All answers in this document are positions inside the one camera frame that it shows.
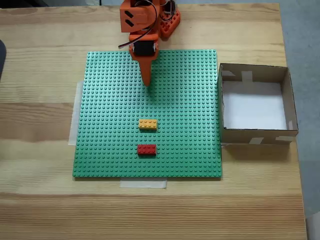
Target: cardboard box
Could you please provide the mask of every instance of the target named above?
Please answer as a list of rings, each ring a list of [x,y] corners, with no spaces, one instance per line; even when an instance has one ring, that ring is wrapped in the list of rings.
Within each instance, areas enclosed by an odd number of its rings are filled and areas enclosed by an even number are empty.
[[[298,134],[287,67],[221,63],[218,90],[222,143],[287,145]]]

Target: wooden table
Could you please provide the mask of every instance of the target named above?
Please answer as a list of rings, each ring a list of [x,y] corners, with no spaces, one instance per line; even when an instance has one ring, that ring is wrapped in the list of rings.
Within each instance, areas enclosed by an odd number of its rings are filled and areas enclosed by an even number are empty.
[[[217,49],[220,63],[286,65],[278,4],[180,5],[161,49]],[[0,239],[306,239],[297,146],[233,145],[223,178],[166,189],[75,181],[68,145],[88,51],[116,50],[118,7],[0,10]]]

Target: robotic arm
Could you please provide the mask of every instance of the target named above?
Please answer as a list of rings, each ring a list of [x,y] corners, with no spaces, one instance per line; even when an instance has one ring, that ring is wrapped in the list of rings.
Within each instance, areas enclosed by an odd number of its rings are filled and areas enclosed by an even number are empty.
[[[174,0],[124,0],[120,6],[121,31],[130,33],[133,60],[138,61],[141,77],[150,85],[151,64],[159,53],[159,38],[168,39],[180,23],[180,12]]]

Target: masking tape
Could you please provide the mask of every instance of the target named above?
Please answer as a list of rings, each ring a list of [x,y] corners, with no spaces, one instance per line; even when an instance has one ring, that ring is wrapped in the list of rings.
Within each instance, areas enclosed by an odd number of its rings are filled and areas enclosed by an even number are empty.
[[[78,133],[83,87],[84,87],[84,81],[80,81],[76,84],[73,112],[72,112],[72,119],[71,119],[70,133],[69,133],[69,141],[68,141],[68,145],[72,145],[72,146],[75,146],[77,142],[77,133]]]
[[[294,129],[294,126],[292,124],[292,121],[289,121],[288,122],[288,125],[289,125],[289,130],[293,130]]]
[[[252,83],[252,71],[241,71],[242,82],[244,83]]]
[[[231,71],[229,70],[222,70],[222,76],[226,76],[226,77],[235,77],[236,75],[234,75]]]
[[[275,140],[292,142],[293,140],[295,140],[295,137],[294,136],[277,136]]]
[[[249,144],[261,144],[263,137],[253,137],[251,138]]]
[[[224,148],[228,145],[230,145],[231,143],[226,143],[226,142],[221,142],[221,148]]]
[[[165,189],[166,187],[166,177],[122,177],[120,181],[120,188]]]

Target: red lego brick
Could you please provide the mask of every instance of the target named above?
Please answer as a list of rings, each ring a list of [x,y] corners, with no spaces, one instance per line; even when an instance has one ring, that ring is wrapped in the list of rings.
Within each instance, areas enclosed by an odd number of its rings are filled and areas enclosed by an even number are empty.
[[[155,144],[138,144],[137,153],[139,155],[156,155],[156,149]]]

